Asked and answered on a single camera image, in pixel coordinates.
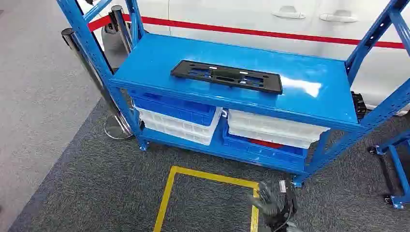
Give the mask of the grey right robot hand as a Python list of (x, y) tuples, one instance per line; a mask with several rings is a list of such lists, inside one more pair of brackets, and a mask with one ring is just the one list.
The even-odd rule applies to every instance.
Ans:
[(249, 201), (264, 217), (263, 232), (299, 232), (292, 220), (298, 211), (294, 185), (289, 179), (280, 180), (279, 190), (284, 194), (283, 207), (275, 200), (271, 187), (265, 182), (259, 183), (258, 197), (249, 196)]

